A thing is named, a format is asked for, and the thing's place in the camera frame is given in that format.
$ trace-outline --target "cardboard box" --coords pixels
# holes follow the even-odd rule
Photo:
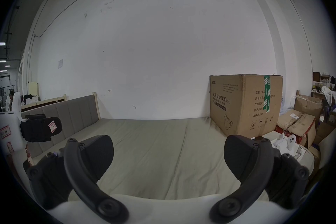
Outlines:
[[[309,147],[308,149],[314,156],[314,169],[313,172],[310,174],[309,176],[309,180],[311,180],[314,175],[316,175],[317,171],[319,170],[319,166],[320,166],[320,159],[321,159],[321,153],[320,151],[318,151],[316,148],[314,148],[313,146]]]
[[[320,125],[317,128],[316,137],[314,139],[315,144],[319,144],[324,138],[326,138],[333,130],[334,126],[326,124],[320,121]]]
[[[279,116],[277,125],[286,136],[295,134],[296,142],[309,149],[316,137],[314,122],[314,116],[291,109]]]
[[[329,115],[327,124],[336,127],[336,113],[335,112],[330,111],[330,115]]]
[[[322,81],[323,79],[329,80],[330,75],[320,75],[320,80]]]
[[[303,113],[291,109],[287,111],[286,114],[279,116],[277,125],[283,130],[287,130],[289,126],[292,126],[299,118],[303,115]]]
[[[275,129],[282,100],[282,76],[210,76],[210,117],[226,136],[248,138]]]
[[[322,100],[306,95],[297,95],[295,98],[294,109],[316,117],[315,127],[317,127],[319,123],[318,119],[322,113]]]
[[[298,121],[287,129],[290,133],[302,137],[300,145],[308,148],[312,145],[315,137],[315,117],[308,114],[303,114]]]

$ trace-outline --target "white wall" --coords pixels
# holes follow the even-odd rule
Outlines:
[[[48,0],[34,33],[73,1]],[[285,1],[78,0],[34,39],[28,78],[41,100],[96,91],[102,117],[164,119],[208,115],[209,75],[280,74],[288,106],[311,68]]]
[[[323,2],[294,1],[308,37],[313,71],[335,76],[335,29]]]

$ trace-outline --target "person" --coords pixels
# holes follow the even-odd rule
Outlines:
[[[6,100],[6,112],[12,111],[13,96],[14,96],[14,92],[10,91],[9,96],[7,96],[7,100]]]
[[[6,100],[7,100],[7,94],[5,93],[4,89],[1,88],[1,93],[2,93],[2,99],[1,99],[1,111],[6,110]]]

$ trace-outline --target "wooden post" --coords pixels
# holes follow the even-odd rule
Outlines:
[[[96,103],[98,119],[100,120],[100,113],[99,113],[99,108],[98,108],[98,98],[97,98],[97,93],[96,93],[96,92],[93,92],[92,94],[94,95],[94,101],[95,101],[95,103]]]

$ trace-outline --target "upholstered headboard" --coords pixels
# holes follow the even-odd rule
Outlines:
[[[53,145],[63,141],[69,136],[94,124],[99,119],[96,98],[93,94],[38,107],[22,112],[21,116],[24,118],[25,115],[34,114],[45,114],[46,117],[58,117],[62,122],[62,131],[59,134],[52,136],[51,141],[48,142],[28,142],[27,149],[32,158],[42,154]]]

